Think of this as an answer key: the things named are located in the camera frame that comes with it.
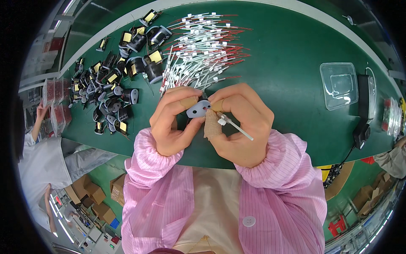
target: cardboard box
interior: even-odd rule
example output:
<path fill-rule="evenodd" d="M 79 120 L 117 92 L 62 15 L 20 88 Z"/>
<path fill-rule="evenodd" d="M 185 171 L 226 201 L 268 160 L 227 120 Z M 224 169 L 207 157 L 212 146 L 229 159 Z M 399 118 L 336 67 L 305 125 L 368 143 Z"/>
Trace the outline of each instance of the cardboard box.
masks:
<path fill-rule="evenodd" d="M 86 208 L 89 208 L 92 206 L 92 204 L 94 204 L 94 201 L 92 199 L 90 199 L 89 197 L 85 198 L 84 200 L 82 200 L 82 205 Z"/>
<path fill-rule="evenodd" d="M 94 204 L 92 211 L 99 217 L 100 220 L 105 221 L 109 225 L 116 218 L 116 215 L 105 203 Z"/>
<path fill-rule="evenodd" d="M 93 200 L 96 204 L 101 204 L 106 198 L 101 187 L 93 182 L 88 183 L 84 189 L 87 191 L 89 198 Z"/>
<path fill-rule="evenodd" d="M 359 211 L 357 215 L 367 215 L 370 213 L 382 195 L 390 189 L 392 184 L 393 180 L 391 176 L 386 172 L 381 172 L 376 177 L 372 186 L 367 185 L 362 187 L 352 200 Z"/>
<path fill-rule="evenodd" d="M 124 206 L 124 179 L 126 174 L 122 174 L 119 177 L 110 181 L 110 193 L 111 199 L 118 202 L 121 206 Z"/>
<path fill-rule="evenodd" d="M 340 174 L 334 179 L 327 189 L 324 190 L 324 196 L 326 200 L 330 200 L 335 197 L 343 188 L 348 177 L 350 176 L 352 167 L 355 161 L 344 163 L 343 168 L 340 170 Z"/>
<path fill-rule="evenodd" d="M 100 204 L 106 198 L 101 187 L 92 183 L 87 174 L 66 187 L 65 191 L 75 204 L 79 204 L 80 200 L 86 195 L 97 204 Z"/>
<path fill-rule="evenodd" d="M 75 204 L 80 203 L 80 199 L 78 198 L 75 191 L 73 190 L 72 185 L 65 187 L 65 191 Z"/>
<path fill-rule="evenodd" d="M 66 193 L 75 204 L 79 204 L 80 200 L 87 195 L 87 191 L 84 189 L 84 187 L 90 182 L 90 177 L 85 174 L 65 188 Z"/>
<path fill-rule="evenodd" d="M 367 201 L 371 200 L 373 191 L 374 189 L 372 189 L 370 185 L 367 185 L 361 187 L 361 189 L 357 192 L 352 202 L 358 211 L 361 211 Z"/>

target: hand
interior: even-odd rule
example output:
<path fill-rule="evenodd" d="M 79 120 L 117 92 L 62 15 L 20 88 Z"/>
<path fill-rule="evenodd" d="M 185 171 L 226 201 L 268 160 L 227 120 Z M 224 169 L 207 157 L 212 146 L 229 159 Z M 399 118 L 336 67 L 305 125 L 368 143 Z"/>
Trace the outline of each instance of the hand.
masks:
<path fill-rule="evenodd" d="M 49 105 L 44 108 L 42 101 L 39 103 L 37 107 L 37 120 L 42 121 L 49 109 Z"/>
<path fill-rule="evenodd" d="M 240 122 L 241 129 L 254 138 L 251 141 L 241 132 L 229 137 L 225 134 L 217 135 L 210 142 L 218 155 L 242 167 L 259 165 L 266 156 L 268 137 L 274 121 L 273 112 L 245 83 L 220 89 L 208 100 L 212 108 L 216 102 L 221 103 L 222 111 L 231 112 Z"/>
<path fill-rule="evenodd" d="M 51 189 L 51 184 L 48 183 L 47 189 L 45 190 L 45 193 L 44 193 L 45 199 L 49 200 L 50 194 L 52 191 L 53 191 L 53 189 Z"/>
<path fill-rule="evenodd" d="M 191 87 L 175 87 L 166 91 L 149 119 L 156 150 L 160 155 L 171 156 L 190 145 L 205 118 L 192 119 L 181 131 L 177 129 L 176 115 L 187 109 L 180 100 L 192 97 L 197 101 L 201 95 L 201 90 Z"/>

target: clear plastic box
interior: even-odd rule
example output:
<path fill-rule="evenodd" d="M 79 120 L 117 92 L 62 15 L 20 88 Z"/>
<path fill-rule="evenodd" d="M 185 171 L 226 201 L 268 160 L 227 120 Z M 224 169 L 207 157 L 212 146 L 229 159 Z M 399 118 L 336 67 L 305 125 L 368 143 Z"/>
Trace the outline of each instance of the clear plastic box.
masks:
<path fill-rule="evenodd" d="M 59 136 L 63 132 L 66 125 L 62 105 L 51 105 L 51 123 L 55 136 Z"/>
<path fill-rule="evenodd" d="M 382 120 L 382 129 L 389 136 L 396 138 L 400 133 L 400 127 L 402 124 L 402 110 L 399 104 L 392 97 L 385 99 L 384 112 Z"/>
<path fill-rule="evenodd" d="M 328 110 L 358 102 L 358 81 L 352 63 L 322 63 L 320 74 Z"/>
<path fill-rule="evenodd" d="M 69 100 L 69 86 L 71 83 L 69 82 L 69 79 L 67 78 L 62 78 L 62 84 L 63 84 L 63 100 L 68 101 Z"/>
<path fill-rule="evenodd" d="M 65 120 L 65 127 L 68 126 L 72 121 L 71 109 L 68 105 L 62 105 L 63 109 L 63 119 Z"/>
<path fill-rule="evenodd" d="M 63 101 L 63 83 L 60 79 L 55 79 L 55 103 L 59 104 Z"/>
<path fill-rule="evenodd" d="M 42 101 L 44 107 L 51 105 L 55 101 L 55 82 L 53 80 L 46 79 L 45 84 L 42 87 Z"/>

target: black cable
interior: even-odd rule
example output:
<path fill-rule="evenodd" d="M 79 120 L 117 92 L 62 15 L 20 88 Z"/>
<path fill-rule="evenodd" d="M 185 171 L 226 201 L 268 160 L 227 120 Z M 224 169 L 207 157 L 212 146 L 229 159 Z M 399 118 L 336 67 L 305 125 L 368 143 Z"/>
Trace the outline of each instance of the black cable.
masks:
<path fill-rule="evenodd" d="M 338 166 L 335 166 L 334 168 L 340 168 L 340 167 L 342 167 L 343 165 L 344 165 L 344 163 L 346 162 L 346 160 L 348 159 L 348 157 L 350 156 L 350 154 L 352 153 L 352 151 L 354 150 L 354 148 L 355 148 L 355 143 L 352 145 L 352 147 L 351 147 L 351 149 L 350 149 L 350 152 L 347 154 L 347 156 L 346 156 L 346 158 L 343 160 L 343 162 L 341 162 Z"/>

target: green workbench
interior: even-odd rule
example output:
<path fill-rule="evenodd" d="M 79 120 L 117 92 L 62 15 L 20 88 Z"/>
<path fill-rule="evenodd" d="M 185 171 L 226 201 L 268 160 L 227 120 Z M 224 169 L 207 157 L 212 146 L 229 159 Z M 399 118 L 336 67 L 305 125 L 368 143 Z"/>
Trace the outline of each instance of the green workbench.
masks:
<path fill-rule="evenodd" d="M 307 141 L 307 153 L 313 166 L 341 162 L 352 146 L 352 131 L 358 123 L 358 104 L 328 111 L 324 103 L 320 64 L 329 62 L 351 62 L 357 74 L 363 74 L 365 67 L 373 69 L 377 80 L 376 116 L 371 123 L 371 136 L 364 148 L 354 150 L 349 161 L 369 157 L 388 151 L 393 146 L 393 138 L 380 128 L 385 98 L 399 96 L 385 74 L 372 59 L 351 40 L 323 23 L 287 9 L 253 2 L 203 2 L 174 7 L 164 14 L 154 25 L 167 26 L 169 22 L 186 16 L 215 11 L 219 14 L 238 14 L 230 17 L 236 26 L 253 28 L 240 34 L 238 43 L 249 48 L 251 57 L 239 63 L 222 75 L 242 76 L 214 84 L 206 89 L 207 95 L 218 89 L 240 82 L 249 84 L 275 113 L 273 128 L 281 133 L 295 133 Z M 95 49 L 96 43 L 86 53 L 84 66 L 104 60 L 110 49 L 118 53 L 121 32 L 133 24 L 126 25 L 109 36 L 105 52 Z M 71 77 L 72 68 L 64 74 Z M 135 80 L 122 81 L 124 88 L 137 88 L 140 92 L 138 104 L 132 106 L 134 117 L 128 120 L 129 140 L 119 133 L 103 135 L 94 133 L 92 113 L 94 106 L 83 110 L 81 104 L 72 108 L 72 122 L 62 136 L 99 149 L 131 156 L 137 133 L 149 127 L 149 118 L 154 113 L 159 100 L 160 84 L 152 85 L 151 91 L 141 75 Z M 187 118 L 178 115 L 179 127 L 184 128 Z M 224 126 L 224 133 L 236 130 Z M 233 164 L 219 157 L 207 139 L 203 138 L 203 128 L 197 133 L 191 145 L 185 149 L 181 165 L 199 167 L 233 168 Z"/>

